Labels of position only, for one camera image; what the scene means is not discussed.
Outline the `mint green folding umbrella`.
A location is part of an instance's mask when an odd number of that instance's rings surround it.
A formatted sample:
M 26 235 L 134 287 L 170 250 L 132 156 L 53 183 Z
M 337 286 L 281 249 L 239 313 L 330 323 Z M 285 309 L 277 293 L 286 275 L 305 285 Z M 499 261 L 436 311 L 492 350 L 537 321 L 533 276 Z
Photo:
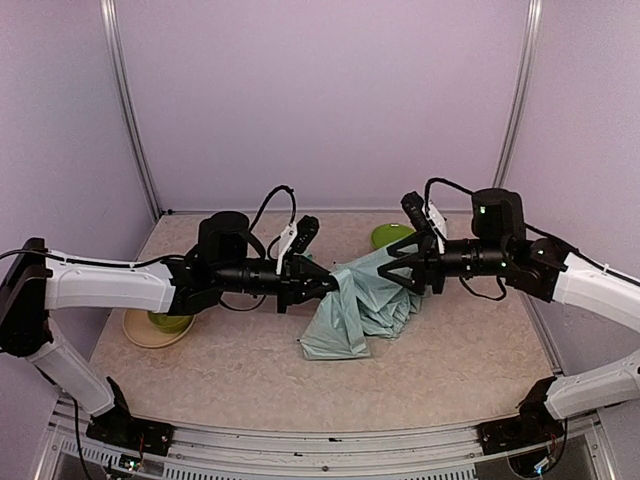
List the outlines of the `mint green folding umbrella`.
M 339 288 L 328 293 L 299 339 L 307 360 L 349 360 L 371 355 L 369 336 L 395 339 L 421 310 L 423 296 L 378 275 L 392 257 L 377 249 L 334 267 Z

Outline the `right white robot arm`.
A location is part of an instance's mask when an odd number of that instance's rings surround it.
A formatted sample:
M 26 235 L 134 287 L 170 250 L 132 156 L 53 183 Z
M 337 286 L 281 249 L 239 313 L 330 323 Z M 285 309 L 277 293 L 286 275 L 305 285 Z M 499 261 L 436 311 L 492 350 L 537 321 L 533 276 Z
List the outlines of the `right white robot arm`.
M 414 233 L 388 246 L 390 262 L 380 277 L 422 295 L 442 292 L 448 278 L 466 282 L 493 277 L 501 290 L 513 288 L 548 303 L 588 310 L 632 331 L 639 329 L 639 281 L 544 231 L 527 237 L 519 194 L 486 188 L 470 195 L 470 239 L 448 239 L 430 194 L 411 192 L 401 200 Z M 572 376 L 538 381 L 519 405 L 522 416 L 553 421 L 639 397 L 639 355 Z

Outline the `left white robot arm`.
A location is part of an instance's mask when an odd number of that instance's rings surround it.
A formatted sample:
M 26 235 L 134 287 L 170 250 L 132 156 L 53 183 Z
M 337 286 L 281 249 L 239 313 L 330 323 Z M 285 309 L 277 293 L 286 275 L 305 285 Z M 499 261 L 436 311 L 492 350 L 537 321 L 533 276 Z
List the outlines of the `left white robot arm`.
M 337 290 L 330 272 L 304 257 L 317 234 L 311 216 L 281 233 L 276 259 L 268 258 L 248 217 L 218 212 L 199 224 L 185 255 L 127 263 L 49 250 L 41 238 L 11 251 L 14 262 L 1 282 L 1 349 L 25 358 L 61 387 L 95 421 L 130 419 L 119 386 L 95 374 L 49 323 L 53 310 L 124 308 L 190 316 L 219 304 L 227 292 L 273 296 L 283 313 L 292 305 Z

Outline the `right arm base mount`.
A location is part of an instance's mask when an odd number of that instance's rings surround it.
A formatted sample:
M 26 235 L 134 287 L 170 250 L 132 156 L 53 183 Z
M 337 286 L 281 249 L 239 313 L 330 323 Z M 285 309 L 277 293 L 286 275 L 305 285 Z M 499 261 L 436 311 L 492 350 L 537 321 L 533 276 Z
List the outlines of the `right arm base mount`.
M 517 414 L 487 421 L 476 428 L 482 452 L 492 455 L 560 438 L 566 432 L 564 422 L 555 419 L 544 402 L 557 377 L 538 380 L 517 406 Z

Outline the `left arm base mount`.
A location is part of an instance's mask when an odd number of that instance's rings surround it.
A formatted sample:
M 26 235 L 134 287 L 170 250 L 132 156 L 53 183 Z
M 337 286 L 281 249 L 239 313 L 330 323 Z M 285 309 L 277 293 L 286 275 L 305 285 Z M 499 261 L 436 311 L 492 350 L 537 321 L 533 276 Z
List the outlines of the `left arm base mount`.
M 172 444 L 175 427 L 169 423 L 133 416 L 119 385 L 106 378 L 114 395 L 105 413 L 91 415 L 86 436 L 103 443 L 166 457 Z

